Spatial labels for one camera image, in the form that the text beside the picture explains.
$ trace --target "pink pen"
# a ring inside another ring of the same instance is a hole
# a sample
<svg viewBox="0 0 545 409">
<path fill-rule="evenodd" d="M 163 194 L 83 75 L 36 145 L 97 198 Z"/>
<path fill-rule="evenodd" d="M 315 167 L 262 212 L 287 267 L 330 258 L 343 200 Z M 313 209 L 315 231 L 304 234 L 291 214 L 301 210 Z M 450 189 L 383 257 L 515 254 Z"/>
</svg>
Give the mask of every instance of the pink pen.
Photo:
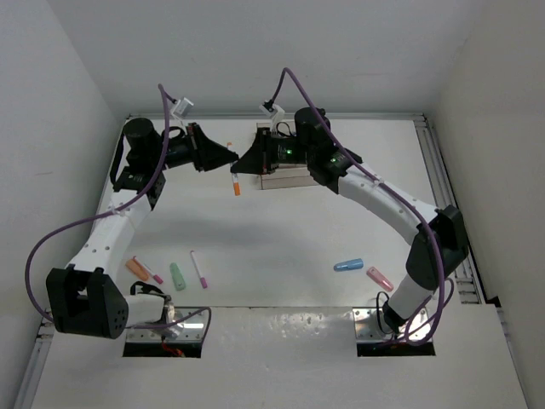
<svg viewBox="0 0 545 409">
<path fill-rule="evenodd" d="M 162 284 L 163 283 L 163 279 L 161 277 L 159 277 L 158 275 L 154 274 L 153 271 L 146 265 L 144 264 L 143 262 L 141 262 L 140 260 L 138 260 L 136 258 L 136 256 L 133 257 L 133 260 L 136 261 L 137 264 L 140 264 L 140 266 L 145 269 L 152 277 L 153 279 L 158 282 L 159 284 Z"/>
<path fill-rule="evenodd" d="M 367 270 L 367 275 L 369 275 L 370 279 L 375 281 L 384 290 L 388 292 L 393 291 L 393 284 L 390 282 L 389 279 L 384 277 L 382 273 L 378 271 L 378 269 L 371 267 L 369 270 Z"/>
<path fill-rule="evenodd" d="M 193 262 L 193 266 L 195 266 L 195 271 L 197 272 L 198 279 L 200 279 L 201 281 L 201 286 L 203 288 L 208 288 L 206 278 L 201 275 L 201 270 L 198 269 L 197 259 L 195 258 L 195 251 L 191 250 L 189 252 L 189 256 L 191 256 L 191 261 Z"/>
</svg>

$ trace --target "gray wall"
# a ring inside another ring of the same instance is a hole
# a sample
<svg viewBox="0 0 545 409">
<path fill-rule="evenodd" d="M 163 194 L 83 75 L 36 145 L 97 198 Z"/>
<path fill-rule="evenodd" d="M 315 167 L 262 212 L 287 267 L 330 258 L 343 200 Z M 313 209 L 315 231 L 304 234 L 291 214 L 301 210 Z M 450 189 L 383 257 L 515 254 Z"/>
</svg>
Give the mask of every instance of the gray wall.
<svg viewBox="0 0 545 409">
<path fill-rule="evenodd" d="M 49 0 L 122 114 L 158 112 L 159 80 L 195 112 L 259 112 L 284 66 L 329 111 L 425 111 L 484 2 Z M 294 111 L 287 85 L 279 102 Z"/>
<path fill-rule="evenodd" d="M 545 3 L 496 0 L 436 118 L 486 289 L 500 297 L 531 407 L 545 402 Z"/>
<path fill-rule="evenodd" d="M 34 344 L 38 314 L 23 269 L 34 244 L 95 212 L 119 122 L 45 0 L 0 2 L 0 408 L 12 407 Z M 89 228 L 57 236 L 32 265 L 63 267 Z"/>
</svg>

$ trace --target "blue object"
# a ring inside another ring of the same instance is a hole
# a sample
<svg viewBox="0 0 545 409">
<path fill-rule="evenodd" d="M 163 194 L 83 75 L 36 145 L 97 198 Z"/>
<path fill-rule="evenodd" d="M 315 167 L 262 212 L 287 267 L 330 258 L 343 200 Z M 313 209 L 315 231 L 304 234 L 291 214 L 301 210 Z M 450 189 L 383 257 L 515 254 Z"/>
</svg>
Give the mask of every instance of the blue object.
<svg viewBox="0 0 545 409">
<path fill-rule="evenodd" d="M 335 271 L 347 271 L 347 270 L 358 270 L 364 267 L 364 261 L 361 258 L 355 258 L 353 260 L 348 260 L 347 262 L 338 262 L 333 269 Z"/>
</svg>

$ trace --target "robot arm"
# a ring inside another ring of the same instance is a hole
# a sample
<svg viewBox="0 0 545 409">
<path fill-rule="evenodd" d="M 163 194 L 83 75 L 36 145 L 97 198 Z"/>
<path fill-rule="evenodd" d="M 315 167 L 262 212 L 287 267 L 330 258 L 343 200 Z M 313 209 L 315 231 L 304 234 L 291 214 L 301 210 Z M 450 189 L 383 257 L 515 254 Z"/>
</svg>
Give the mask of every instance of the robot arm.
<svg viewBox="0 0 545 409">
<path fill-rule="evenodd" d="M 193 163 L 198 171 L 216 169 L 238 155 L 206 137 L 197 124 L 169 139 L 165 167 Z M 108 210 L 128 203 L 150 181 L 157 167 L 163 138 L 149 119 L 136 118 L 122 135 L 130 144 L 128 166 L 113 183 Z M 126 326 L 166 320 L 169 297 L 147 293 L 124 296 L 115 286 L 123 254 L 136 230 L 158 202 L 165 184 L 160 173 L 152 188 L 130 207 L 100 219 L 87 243 L 65 268 L 54 268 L 46 286 L 57 331 L 117 338 Z"/>
<path fill-rule="evenodd" d="M 318 111 L 330 127 L 325 111 Z M 357 154 L 349 151 L 379 182 L 356 170 L 324 132 L 310 108 L 295 113 L 295 128 L 295 137 L 281 137 L 269 129 L 258 129 L 252 147 L 232 166 L 231 172 L 259 175 L 273 173 L 280 164 L 307 164 L 317 183 L 359 203 L 392 226 L 410 245 L 405 264 L 407 275 L 383 306 L 385 324 L 394 332 L 399 332 L 399 328 L 437 290 L 439 277 L 431 242 L 420 221 L 378 185 L 385 183 L 423 215 L 439 244 L 445 277 L 468 256 L 468 237 L 462 213 L 454 206 L 440 210 L 423 203 L 383 181 Z"/>
</svg>

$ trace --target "green marker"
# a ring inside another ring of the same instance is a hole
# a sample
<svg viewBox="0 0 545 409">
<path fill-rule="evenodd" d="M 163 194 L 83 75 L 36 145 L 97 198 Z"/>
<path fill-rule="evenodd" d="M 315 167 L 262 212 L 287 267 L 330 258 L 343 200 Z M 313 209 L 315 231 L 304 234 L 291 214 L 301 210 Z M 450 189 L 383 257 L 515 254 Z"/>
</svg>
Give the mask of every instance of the green marker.
<svg viewBox="0 0 545 409">
<path fill-rule="evenodd" d="M 184 288 L 186 288 L 186 281 L 181 275 L 178 264 L 175 262 L 170 264 L 170 275 L 172 275 L 172 281 L 174 281 L 174 288 L 176 288 L 176 291 L 182 291 Z"/>
</svg>

